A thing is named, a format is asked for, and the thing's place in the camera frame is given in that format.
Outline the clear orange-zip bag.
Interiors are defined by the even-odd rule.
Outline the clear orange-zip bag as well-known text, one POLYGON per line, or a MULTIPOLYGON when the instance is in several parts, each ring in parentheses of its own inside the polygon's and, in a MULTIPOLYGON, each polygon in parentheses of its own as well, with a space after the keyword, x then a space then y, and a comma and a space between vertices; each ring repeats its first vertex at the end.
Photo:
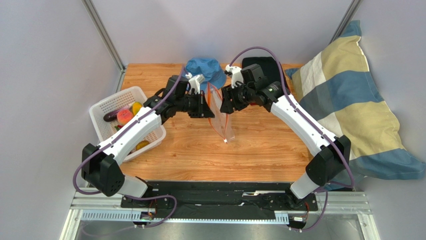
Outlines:
POLYGON ((232 129, 232 118, 227 113, 220 111, 223 97, 221 91, 211 83, 207 83, 206 89, 207 103, 210 110, 214 114, 214 118, 208 120, 212 129, 219 135, 225 144, 229 144, 235 139, 235 134, 232 129))

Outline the pink peach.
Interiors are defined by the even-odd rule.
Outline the pink peach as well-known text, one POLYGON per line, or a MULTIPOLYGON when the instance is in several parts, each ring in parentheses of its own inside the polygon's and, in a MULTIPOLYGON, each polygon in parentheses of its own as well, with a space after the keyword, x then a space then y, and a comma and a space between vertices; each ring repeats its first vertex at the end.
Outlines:
POLYGON ((120 110, 117 115, 119 125, 124 126, 129 123, 134 117, 134 114, 129 109, 120 110))

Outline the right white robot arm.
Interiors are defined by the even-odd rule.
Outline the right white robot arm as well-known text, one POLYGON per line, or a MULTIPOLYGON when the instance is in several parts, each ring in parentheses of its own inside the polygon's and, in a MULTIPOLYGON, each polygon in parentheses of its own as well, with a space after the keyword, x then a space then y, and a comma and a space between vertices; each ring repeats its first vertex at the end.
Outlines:
POLYGON ((232 114, 250 104, 263 107, 290 127, 313 156, 304 174, 287 190, 293 199, 304 199, 348 167, 350 140, 336 136, 310 116, 283 80, 268 79, 258 64, 245 68, 227 65, 224 72, 231 84, 221 89, 222 113, 232 114))

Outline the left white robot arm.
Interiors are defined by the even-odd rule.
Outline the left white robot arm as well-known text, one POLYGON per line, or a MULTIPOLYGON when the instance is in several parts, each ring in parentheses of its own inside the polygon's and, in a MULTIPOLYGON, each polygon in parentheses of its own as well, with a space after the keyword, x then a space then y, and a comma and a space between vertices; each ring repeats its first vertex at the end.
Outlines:
POLYGON ((95 194, 111 197, 115 194, 141 198, 149 185, 138 177, 125 175, 120 166, 136 146, 152 131, 161 127, 176 113, 190 118, 214 118, 200 84, 201 74, 171 76, 165 88, 149 97, 138 113, 118 132, 95 146, 82 150, 82 163, 75 171, 97 190, 95 194))

